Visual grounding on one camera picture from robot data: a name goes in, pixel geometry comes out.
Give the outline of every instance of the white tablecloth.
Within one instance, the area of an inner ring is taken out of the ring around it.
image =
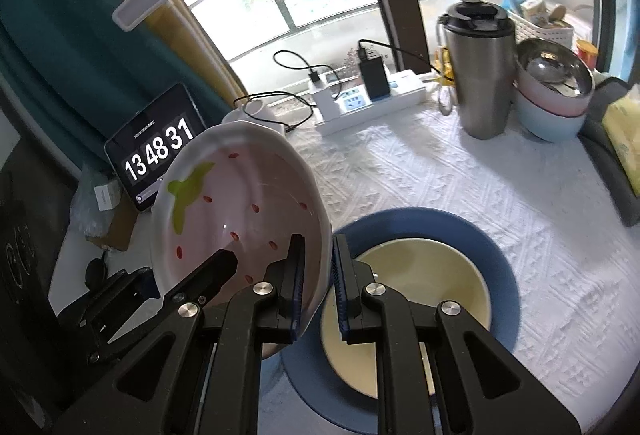
[[[509,259],[522,299],[515,355],[583,430],[618,398],[640,360],[640,227],[620,223],[575,139],[547,144],[514,116],[479,141],[432,102],[322,138],[289,140],[316,174],[334,228],[402,206],[474,222]],[[344,433],[302,404],[286,379],[261,402],[260,433]]]

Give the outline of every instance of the white basket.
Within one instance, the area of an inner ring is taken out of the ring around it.
[[[517,43],[528,38],[540,38],[542,40],[560,43],[568,49],[571,49],[574,44],[574,28],[571,26],[567,28],[543,29],[513,12],[509,12],[509,17],[516,24]]]

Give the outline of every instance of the silver screw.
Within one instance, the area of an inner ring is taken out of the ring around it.
[[[183,318],[193,318],[198,313],[198,306],[195,303],[184,303],[178,308],[178,314]]]
[[[268,281],[258,281],[258,283],[254,285],[254,292],[261,296],[271,294],[271,291],[273,291],[273,285]]]
[[[460,305],[455,301],[445,301],[440,308],[447,316],[457,316],[460,314]]]
[[[369,283],[365,290],[372,296],[380,296],[386,292],[386,287],[382,283]]]

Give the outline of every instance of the power strip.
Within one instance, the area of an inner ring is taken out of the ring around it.
[[[388,113],[420,104],[427,99],[426,85],[412,70],[403,70],[388,76],[391,94],[388,97],[371,101],[363,84],[350,88],[340,94],[336,104],[340,115],[325,120],[317,108],[314,108],[316,129],[325,136],[351,128]]]

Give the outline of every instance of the yellow tissue package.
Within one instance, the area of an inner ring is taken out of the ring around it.
[[[625,97],[609,105],[602,125],[634,193],[640,196],[640,88],[637,84]]]

